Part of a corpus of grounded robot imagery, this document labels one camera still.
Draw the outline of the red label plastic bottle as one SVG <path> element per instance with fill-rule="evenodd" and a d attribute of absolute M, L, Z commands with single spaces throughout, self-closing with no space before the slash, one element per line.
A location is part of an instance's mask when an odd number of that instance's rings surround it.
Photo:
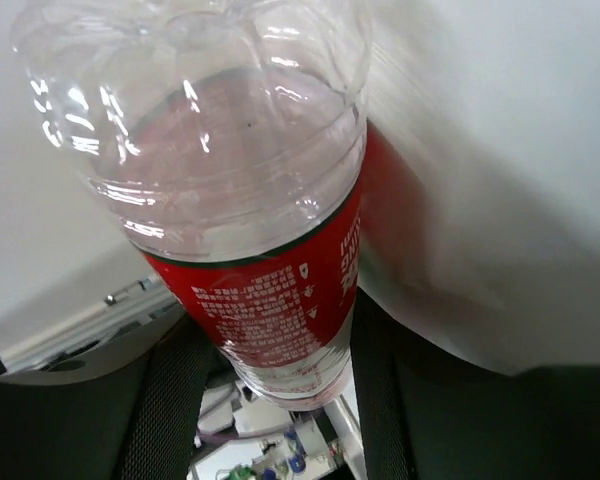
<path fill-rule="evenodd" d="M 29 1 L 49 142 L 253 391 L 350 377 L 367 137 L 361 1 Z"/>

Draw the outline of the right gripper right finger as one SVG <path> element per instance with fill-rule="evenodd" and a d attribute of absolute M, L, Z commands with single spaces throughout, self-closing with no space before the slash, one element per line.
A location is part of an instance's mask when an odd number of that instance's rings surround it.
<path fill-rule="evenodd" d="M 356 298 L 352 365 L 371 479 L 600 479 L 600 366 L 513 376 Z"/>

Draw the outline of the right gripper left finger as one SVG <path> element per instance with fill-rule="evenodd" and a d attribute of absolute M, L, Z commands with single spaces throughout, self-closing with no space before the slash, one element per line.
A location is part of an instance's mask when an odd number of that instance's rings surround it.
<path fill-rule="evenodd" d="M 0 479 L 184 479 L 213 346 L 172 315 L 0 377 Z"/>

